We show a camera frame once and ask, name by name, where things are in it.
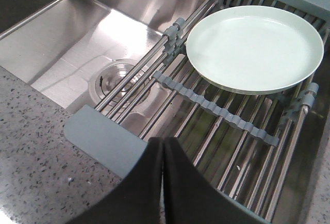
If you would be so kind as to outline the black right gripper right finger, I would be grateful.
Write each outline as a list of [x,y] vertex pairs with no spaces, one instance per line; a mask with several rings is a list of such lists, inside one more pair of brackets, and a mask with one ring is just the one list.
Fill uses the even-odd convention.
[[163,187],[167,223],[267,223],[211,186],[174,137],[164,140]]

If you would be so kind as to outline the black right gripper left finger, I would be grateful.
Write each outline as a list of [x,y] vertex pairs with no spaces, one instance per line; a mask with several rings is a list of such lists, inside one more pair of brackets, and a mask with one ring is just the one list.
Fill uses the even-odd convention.
[[163,141],[151,138],[121,183],[68,223],[159,223],[162,167]]

